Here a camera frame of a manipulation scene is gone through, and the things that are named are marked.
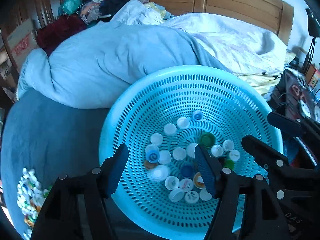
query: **wooden headboard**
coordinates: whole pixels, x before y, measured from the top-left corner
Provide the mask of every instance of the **wooden headboard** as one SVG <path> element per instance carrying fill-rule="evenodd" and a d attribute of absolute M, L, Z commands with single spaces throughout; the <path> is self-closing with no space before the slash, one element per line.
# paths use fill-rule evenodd
<path fill-rule="evenodd" d="M 150 0 L 174 15 L 189 12 L 228 16 L 270 30 L 288 45 L 293 7 L 281 0 Z"/>

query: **white blanket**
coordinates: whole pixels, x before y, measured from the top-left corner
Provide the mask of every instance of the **white blanket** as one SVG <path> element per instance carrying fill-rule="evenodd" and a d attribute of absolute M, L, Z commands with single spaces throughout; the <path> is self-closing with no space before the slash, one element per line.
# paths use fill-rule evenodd
<path fill-rule="evenodd" d="M 163 25 L 185 31 L 236 75 L 279 73 L 284 68 L 286 45 L 271 31 L 233 18 L 188 13 L 164 23 L 158 12 L 131 0 L 111 21 L 127 25 Z"/>

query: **white wall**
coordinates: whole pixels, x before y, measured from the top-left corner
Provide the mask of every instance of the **white wall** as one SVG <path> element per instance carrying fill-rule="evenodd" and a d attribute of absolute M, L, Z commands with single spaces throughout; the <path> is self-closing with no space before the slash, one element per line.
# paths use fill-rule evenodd
<path fill-rule="evenodd" d="M 302 47 L 308 52 L 312 38 L 308 34 L 308 16 L 305 8 L 307 4 L 304 0 L 283 0 L 294 7 L 293 26 L 289 39 L 288 49 L 296 52 L 297 47 Z M 312 63 L 319 65 L 320 62 L 320 38 L 316 45 Z"/>

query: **cluttered bedside table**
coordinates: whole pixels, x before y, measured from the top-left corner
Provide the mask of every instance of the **cluttered bedside table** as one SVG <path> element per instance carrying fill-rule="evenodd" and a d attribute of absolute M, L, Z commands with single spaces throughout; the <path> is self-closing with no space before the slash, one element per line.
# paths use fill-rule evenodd
<path fill-rule="evenodd" d="M 278 113 L 285 115 L 294 121 L 303 121 L 305 118 L 313 122 L 316 129 L 320 123 L 319 99 L 315 97 L 317 82 L 312 83 L 316 71 L 312 75 L 306 74 L 306 78 L 300 78 L 302 74 L 290 69 L 285 69 L 281 81 L 273 92 L 270 106 Z M 303 135 L 300 138 L 292 138 L 283 133 L 285 154 L 288 155 L 292 166 L 314 169 L 320 161 L 320 155 L 301 144 L 307 140 Z"/>

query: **silver screw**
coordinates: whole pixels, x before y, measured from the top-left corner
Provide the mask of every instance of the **silver screw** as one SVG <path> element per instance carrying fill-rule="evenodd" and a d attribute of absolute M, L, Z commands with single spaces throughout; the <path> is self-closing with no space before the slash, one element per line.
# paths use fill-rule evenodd
<path fill-rule="evenodd" d="M 99 174 L 101 172 L 101 169 L 100 168 L 94 168 L 92 169 L 91 171 L 93 174 Z"/>
<path fill-rule="evenodd" d="M 256 175 L 256 179 L 262 181 L 262 180 L 263 180 L 263 176 L 260 175 L 260 174 L 257 174 L 257 175 Z"/>
<path fill-rule="evenodd" d="M 279 166 L 279 167 L 282 167 L 283 166 L 283 161 L 281 161 L 281 160 L 277 160 L 277 165 Z"/>
<path fill-rule="evenodd" d="M 231 173 L 231 170 L 230 170 L 229 168 L 223 168 L 223 169 L 222 169 L 222 172 L 223 172 L 224 174 L 230 174 L 230 173 Z"/>
<path fill-rule="evenodd" d="M 67 178 L 67 175 L 66 174 L 61 174 L 61 175 L 59 175 L 58 178 L 61 179 L 61 180 L 64 180 L 64 179 Z"/>
<path fill-rule="evenodd" d="M 283 198 L 284 198 L 284 192 L 283 192 L 283 190 L 279 190 L 279 191 L 277 192 L 277 198 L 278 198 L 278 199 L 283 199 Z"/>

